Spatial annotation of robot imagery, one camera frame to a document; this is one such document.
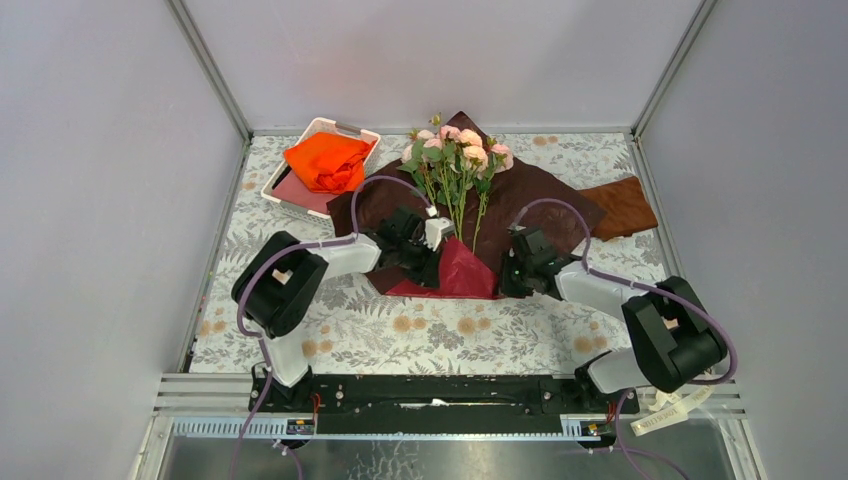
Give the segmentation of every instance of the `pink rose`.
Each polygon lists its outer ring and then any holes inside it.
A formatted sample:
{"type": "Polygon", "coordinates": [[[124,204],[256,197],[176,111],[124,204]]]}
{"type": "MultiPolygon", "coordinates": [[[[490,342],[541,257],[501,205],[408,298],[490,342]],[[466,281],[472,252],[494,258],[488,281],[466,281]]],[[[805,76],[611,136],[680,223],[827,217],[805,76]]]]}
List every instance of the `pink rose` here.
{"type": "Polygon", "coordinates": [[[406,163],[410,160],[412,160],[412,145],[404,148],[403,153],[400,156],[400,163],[406,163]]]}
{"type": "Polygon", "coordinates": [[[483,148],[483,139],[473,130],[465,129],[459,132],[459,143],[483,148]]]}
{"type": "Polygon", "coordinates": [[[442,137],[442,140],[449,139],[453,141],[459,140],[459,129],[456,127],[451,127],[450,125],[445,125],[439,130],[439,136],[442,137]]]}
{"type": "Polygon", "coordinates": [[[427,141],[427,140],[430,140],[431,138],[433,138],[435,136],[436,135],[433,134],[433,132],[431,132],[430,130],[421,130],[420,132],[418,132],[418,135],[416,136],[416,138],[427,141]]]}
{"type": "Polygon", "coordinates": [[[512,155],[512,150],[510,150],[509,147],[507,147],[506,145],[496,143],[492,145],[492,148],[489,150],[495,154],[498,160],[500,160],[498,166],[495,168],[495,173],[505,172],[512,168],[512,166],[515,164],[512,155]]]}
{"type": "Polygon", "coordinates": [[[442,149],[442,139],[441,138],[431,138],[424,142],[424,148],[436,147],[439,150],[442,149]]]}
{"type": "Polygon", "coordinates": [[[489,166],[489,156],[486,155],[486,151],[483,150],[483,147],[477,147],[474,145],[465,147],[462,149],[462,156],[464,160],[463,165],[466,170],[485,170],[486,167],[489,166]]]}

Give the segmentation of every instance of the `orange cloth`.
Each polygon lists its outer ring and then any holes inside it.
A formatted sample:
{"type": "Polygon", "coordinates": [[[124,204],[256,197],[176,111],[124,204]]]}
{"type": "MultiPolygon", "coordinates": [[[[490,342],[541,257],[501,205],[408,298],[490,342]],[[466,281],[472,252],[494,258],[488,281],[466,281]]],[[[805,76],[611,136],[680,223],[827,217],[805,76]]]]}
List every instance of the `orange cloth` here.
{"type": "Polygon", "coordinates": [[[365,180],[365,157],[371,145],[362,140],[318,132],[283,152],[286,162],[312,192],[352,192],[365,180]]]}

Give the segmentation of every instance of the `plastic basket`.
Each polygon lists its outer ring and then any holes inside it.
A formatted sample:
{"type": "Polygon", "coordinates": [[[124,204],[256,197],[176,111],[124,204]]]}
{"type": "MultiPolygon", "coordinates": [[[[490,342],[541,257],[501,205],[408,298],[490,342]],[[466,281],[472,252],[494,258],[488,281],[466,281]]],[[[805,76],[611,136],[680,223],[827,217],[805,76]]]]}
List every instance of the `plastic basket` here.
{"type": "MultiPolygon", "coordinates": [[[[370,130],[353,127],[351,125],[339,123],[335,120],[330,120],[328,118],[318,117],[309,123],[309,126],[306,128],[306,131],[303,132],[300,138],[297,139],[297,143],[299,144],[300,142],[306,140],[307,138],[311,137],[312,135],[315,135],[318,132],[333,133],[345,137],[358,138],[367,143],[373,143],[374,146],[371,148],[371,152],[368,153],[368,156],[363,162],[363,167],[365,167],[365,174],[368,175],[369,173],[371,173],[369,171],[369,167],[375,163],[372,162],[371,159],[379,156],[379,153],[377,152],[380,148],[380,135],[370,130]]],[[[332,229],[333,222],[330,219],[329,215],[321,212],[316,212],[300,205],[295,205],[291,202],[286,202],[284,200],[280,200],[279,198],[271,196],[271,192],[273,192],[274,186],[277,185],[278,180],[286,171],[287,166],[288,165],[286,164],[286,160],[284,157],[282,159],[282,162],[280,163],[280,166],[277,167],[277,170],[274,171],[274,174],[271,175],[271,178],[269,178],[268,182],[265,183],[265,186],[262,187],[262,191],[260,192],[262,198],[278,205],[280,207],[280,210],[287,215],[307,220],[319,225],[327,226],[332,229]]]]}

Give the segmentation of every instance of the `metal base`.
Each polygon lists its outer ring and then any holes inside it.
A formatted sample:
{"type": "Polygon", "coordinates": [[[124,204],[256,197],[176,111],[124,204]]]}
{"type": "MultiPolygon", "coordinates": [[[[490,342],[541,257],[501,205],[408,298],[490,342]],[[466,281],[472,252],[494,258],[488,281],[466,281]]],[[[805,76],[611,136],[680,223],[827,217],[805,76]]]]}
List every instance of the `metal base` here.
{"type": "MultiPolygon", "coordinates": [[[[254,376],[250,409],[265,382],[254,376]]],[[[318,398],[320,434],[521,435],[562,433],[560,415],[605,414],[617,396],[586,400],[579,382],[548,375],[315,375],[273,385],[259,412],[312,414],[318,398]]]]}

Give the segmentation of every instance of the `tag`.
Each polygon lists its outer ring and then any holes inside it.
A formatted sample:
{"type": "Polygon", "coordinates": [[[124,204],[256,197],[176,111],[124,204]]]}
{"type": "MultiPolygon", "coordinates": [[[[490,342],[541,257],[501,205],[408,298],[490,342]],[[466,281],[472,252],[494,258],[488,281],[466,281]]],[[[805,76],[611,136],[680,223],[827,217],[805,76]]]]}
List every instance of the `tag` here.
{"type": "Polygon", "coordinates": [[[652,412],[659,412],[662,410],[662,407],[665,406],[666,403],[675,404],[680,401],[683,397],[678,395],[676,392],[665,393],[662,390],[657,390],[657,403],[653,405],[648,405],[648,409],[652,412]]]}
{"type": "MultiPolygon", "coordinates": [[[[715,386],[704,385],[698,390],[695,390],[695,393],[692,395],[689,395],[678,402],[672,403],[672,405],[665,410],[661,410],[645,418],[632,422],[630,424],[630,428],[633,429],[633,433],[636,434],[637,437],[640,437],[646,433],[653,432],[654,430],[659,430],[676,423],[685,422],[689,419],[689,412],[698,408],[702,403],[710,398],[710,395],[712,395],[714,391],[715,386]]],[[[665,404],[668,399],[672,398],[672,395],[676,396],[678,399],[680,398],[680,396],[676,393],[672,393],[670,395],[666,395],[666,397],[662,399],[661,404],[660,393],[663,392],[657,392],[657,403],[650,407],[651,410],[653,410],[656,405],[662,406],[662,404],[665,404]]]]}

